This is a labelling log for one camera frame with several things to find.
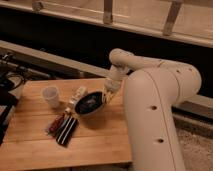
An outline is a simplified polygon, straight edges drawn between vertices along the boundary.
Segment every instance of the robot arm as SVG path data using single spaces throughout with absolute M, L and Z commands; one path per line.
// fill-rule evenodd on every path
M 197 69 L 181 62 L 134 56 L 121 49 L 110 53 L 110 61 L 106 97 L 118 91 L 127 68 L 135 71 L 124 84 L 134 170 L 185 171 L 171 106 L 198 92 L 201 77 Z

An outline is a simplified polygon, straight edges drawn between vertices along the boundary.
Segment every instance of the white cup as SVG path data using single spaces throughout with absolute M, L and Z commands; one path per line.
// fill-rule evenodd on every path
M 42 90 L 42 96 L 52 108 L 57 108 L 59 106 L 59 91 L 56 86 L 49 86 L 44 88 Z

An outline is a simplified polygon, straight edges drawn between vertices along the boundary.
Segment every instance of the black wall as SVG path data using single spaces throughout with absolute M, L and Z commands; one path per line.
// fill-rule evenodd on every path
M 177 60 L 201 72 L 200 94 L 213 97 L 213 49 L 0 7 L 0 39 L 109 68 L 113 48 Z

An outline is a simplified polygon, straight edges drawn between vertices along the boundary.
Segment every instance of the wooden cutting board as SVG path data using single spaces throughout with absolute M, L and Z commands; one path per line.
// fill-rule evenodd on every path
M 59 146 L 47 135 L 46 126 L 62 113 L 69 98 L 79 88 L 102 91 L 104 79 L 29 81 L 0 147 L 0 170 L 30 170 L 131 162 L 122 90 L 98 114 L 79 119 L 68 147 Z M 49 85 L 59 88 L 60 107 L 51 109 L 41 90 Z

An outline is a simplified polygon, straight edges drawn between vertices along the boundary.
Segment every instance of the railing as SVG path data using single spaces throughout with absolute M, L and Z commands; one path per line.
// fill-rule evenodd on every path
M 0 6 L 213 47 L 209 0 L 0 0 Z

